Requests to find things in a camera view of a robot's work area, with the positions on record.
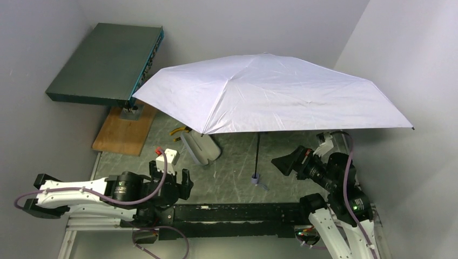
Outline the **purple folding umbrella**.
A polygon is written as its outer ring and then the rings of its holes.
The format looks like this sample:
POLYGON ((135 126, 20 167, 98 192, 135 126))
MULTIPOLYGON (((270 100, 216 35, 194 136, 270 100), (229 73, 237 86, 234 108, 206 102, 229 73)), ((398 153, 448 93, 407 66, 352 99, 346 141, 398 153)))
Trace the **purple folding umbrella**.
POLYGON ((133 97, 208 135, 413 128, 374 82, 270 53, 165 67, 133 97))

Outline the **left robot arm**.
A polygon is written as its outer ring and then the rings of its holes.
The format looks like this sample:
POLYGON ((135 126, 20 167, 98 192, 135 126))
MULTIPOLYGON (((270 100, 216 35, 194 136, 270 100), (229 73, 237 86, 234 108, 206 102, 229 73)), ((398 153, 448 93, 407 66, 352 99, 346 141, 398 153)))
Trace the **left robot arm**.
POLYGON ((181 171, 181 183, 174 173, 162 173, 155 161, 150 161, 149 169, 148 176, 123 172, 84 182, 62 182, 38 174, 33 184, 37 191, 24 194, 23 205, 16 199, 14 206, 42 219, 88 214, 127 222, 151 221, 179 199, 187 200, 194 183, 187 169, 181 171))

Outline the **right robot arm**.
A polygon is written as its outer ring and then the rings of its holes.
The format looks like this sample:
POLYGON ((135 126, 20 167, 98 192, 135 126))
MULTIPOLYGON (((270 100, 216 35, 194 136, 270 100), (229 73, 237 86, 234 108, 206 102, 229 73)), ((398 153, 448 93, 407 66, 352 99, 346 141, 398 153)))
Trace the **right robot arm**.
POLYGON ((298 146, 292 153, 272 159, 285 176, 312 180, 328 192, 299 200, 308 220, 332 258, 379 258, 375 222, 368 196, 356 186, 356 168, 349 154, 334 152, 327 162, 314 150, 298 146))

